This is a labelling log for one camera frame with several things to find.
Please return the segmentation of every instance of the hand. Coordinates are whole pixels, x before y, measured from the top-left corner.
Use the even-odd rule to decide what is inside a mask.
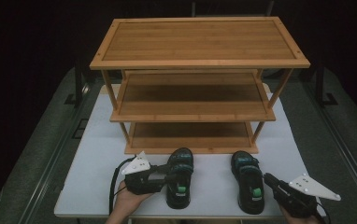
[[[283,213],[286,218],[287,223],[289,224],[320,224],[319,220],[317,220],[314,216],[310,216],[307,218],[297,218],[290,216],[289,212],[284,209],[281,205],[279,205],[281,213]]]
[[[122,181],[118,186],[118,190],[125,188],[125,182]],[[141,205],[141,203],[149,198],[152,194],[135,195],[127,189],[121,190],[116,196],[114,209],[108,217],[106,224],[121,224]]]

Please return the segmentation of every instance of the shelf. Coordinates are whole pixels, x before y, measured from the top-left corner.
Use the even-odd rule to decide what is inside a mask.
[[[275,120],[255,69],[126,70],[111,121]]]
[[[238,150],[258,153],[251,138],[248,122],[131,123],[125,153],[144,150],[147,154],[171,154],[179,147],[188,147],[197,154],[231,154]]]

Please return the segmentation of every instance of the white table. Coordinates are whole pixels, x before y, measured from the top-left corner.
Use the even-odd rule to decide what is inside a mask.
[[[109,122],[112,108],[108,95],[99,94],[77,154],[54,209],[57,217],[107,217],[108,196],[115,168],[133,155],[125,155],[126,141],[120,124]],[[266,122],[257,146],[263,173],[289,182],[307,169],[293,139],[281,101],[274,105],[277,121]],[[165,187],[143,202],[132,217],[161,218],[276,218],[282,217],[271,188],[264,186],[265,207],[260,215],[249,215],[237,204],[238,184],[231,173],[231,154],[194,154],[191,203],[181,210],[165,202]],[[169,155],[147,155],[153,165],[166,164]]]

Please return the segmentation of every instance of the shoe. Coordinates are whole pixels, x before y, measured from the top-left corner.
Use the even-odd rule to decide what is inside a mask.
[[[182,209],[190,204],[191,175],[193,174],[193,153],[186,147],[177,149],[167,161],[167,175],[175,176],[166,189],[166,202],[173,209]]]
[[[264,210],[263,173],[258,160],[248,152],[237,151],[231,159],[231,170],[239,184],[238,203],[245,213],[258,215]]]

